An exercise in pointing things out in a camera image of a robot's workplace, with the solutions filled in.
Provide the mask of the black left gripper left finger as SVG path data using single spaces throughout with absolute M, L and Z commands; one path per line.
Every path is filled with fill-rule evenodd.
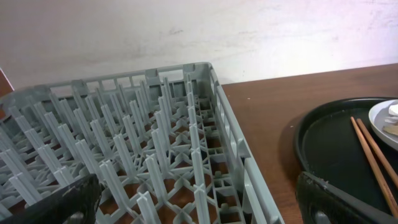
M 97 175 L 87 175 L 56 191 L 1 224 L 94 223 L 102 195 Z

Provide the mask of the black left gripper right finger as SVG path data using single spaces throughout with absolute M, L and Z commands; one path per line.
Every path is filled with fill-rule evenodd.
M 397 224 L 397 218 L 308 172 L 298 176 L 295 196 L 304 223 Z

